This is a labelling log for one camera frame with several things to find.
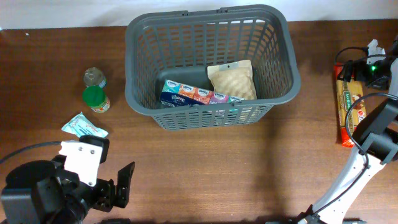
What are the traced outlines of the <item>mint green tissue pack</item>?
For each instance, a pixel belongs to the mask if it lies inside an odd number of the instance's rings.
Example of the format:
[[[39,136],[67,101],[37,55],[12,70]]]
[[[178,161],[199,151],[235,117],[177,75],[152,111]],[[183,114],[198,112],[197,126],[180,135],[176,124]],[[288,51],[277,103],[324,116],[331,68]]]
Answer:
[[[107,131],[96,127],[91,121],[89,121],[85,117],[82,112],[77,114],[69,122],[67,122],[62,127],[62,131],[74,134],[79,138],[86,135],[105,138],[109,134]]]

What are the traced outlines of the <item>blue Kleenex tissue multipack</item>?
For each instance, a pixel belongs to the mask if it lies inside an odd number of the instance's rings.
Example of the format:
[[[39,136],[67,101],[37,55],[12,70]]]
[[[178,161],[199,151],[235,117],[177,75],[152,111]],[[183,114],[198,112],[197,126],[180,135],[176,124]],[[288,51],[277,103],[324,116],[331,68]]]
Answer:
[[[166,80],[160,92],[160,102],[171,107],[221,104],[243,100],[244,98],[197,88],[172,80]]]

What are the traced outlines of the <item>grey plastic slatted basket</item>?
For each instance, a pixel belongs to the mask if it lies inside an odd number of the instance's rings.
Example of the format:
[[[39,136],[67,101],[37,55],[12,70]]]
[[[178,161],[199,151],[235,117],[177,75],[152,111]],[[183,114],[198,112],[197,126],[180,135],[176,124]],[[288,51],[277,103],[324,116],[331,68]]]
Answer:
[[[287,21],[271,6],[144,14],[127,26],[125,40],[126,101],[167,130],[255,123],[300,90]],[[208,67],[241,60],[252,63],[255,100],[178,107],[161,103],[166,80],[210,90]]]

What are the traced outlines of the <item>beige powder pouch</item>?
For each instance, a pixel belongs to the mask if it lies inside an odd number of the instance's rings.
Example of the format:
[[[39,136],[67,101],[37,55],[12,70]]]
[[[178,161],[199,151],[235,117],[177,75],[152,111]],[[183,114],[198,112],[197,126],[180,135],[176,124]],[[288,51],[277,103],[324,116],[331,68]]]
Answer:
[[[217,93],[237,96],[245,100],[257,99],[250,60],[209,66],[207,75]]]

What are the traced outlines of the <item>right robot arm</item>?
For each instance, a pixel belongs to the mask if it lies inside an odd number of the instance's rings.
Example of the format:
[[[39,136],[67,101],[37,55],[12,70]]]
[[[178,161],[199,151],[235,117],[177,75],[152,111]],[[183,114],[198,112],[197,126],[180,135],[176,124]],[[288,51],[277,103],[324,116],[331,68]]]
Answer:
[[[340,133],[352,148],[328,191],[294,223],[344,223],[346,212],[366,184],[397,160],[397,42],[389,50],[376,39],[360,49],[365,56],[335,62]]]

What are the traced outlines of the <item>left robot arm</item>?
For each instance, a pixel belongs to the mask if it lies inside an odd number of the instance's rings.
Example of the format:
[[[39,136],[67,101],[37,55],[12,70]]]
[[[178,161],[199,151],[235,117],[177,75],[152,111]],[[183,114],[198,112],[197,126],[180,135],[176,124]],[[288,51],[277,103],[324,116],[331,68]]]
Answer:
[[[98,178],[110,141],[93,135],[38,146],[61,147],[52,160],[25,163],[10,171],[1,192],[5,223],[83,223],[91,209],[110,212],[129,202],[135,163],[117,180]]]

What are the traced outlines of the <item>green lid jar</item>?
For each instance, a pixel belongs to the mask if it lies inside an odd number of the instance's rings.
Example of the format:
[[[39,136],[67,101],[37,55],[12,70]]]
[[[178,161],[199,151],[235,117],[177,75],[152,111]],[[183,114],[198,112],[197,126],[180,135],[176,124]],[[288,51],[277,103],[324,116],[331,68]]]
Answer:
[[[110,108],[110,100],[104,90],[95,85],[85,88],[83,101],[96,113],[104,113]]]

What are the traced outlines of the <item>small tin can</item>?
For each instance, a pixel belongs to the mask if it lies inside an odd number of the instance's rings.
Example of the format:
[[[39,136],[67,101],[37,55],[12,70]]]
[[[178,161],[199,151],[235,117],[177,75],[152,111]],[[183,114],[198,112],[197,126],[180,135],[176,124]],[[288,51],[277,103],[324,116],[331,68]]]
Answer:
[[[86,87],[99,86],[100,88],[104,88],[107,84],[107,79],[100,69],[91,67],[85,70],[83,74],[83,82]]]

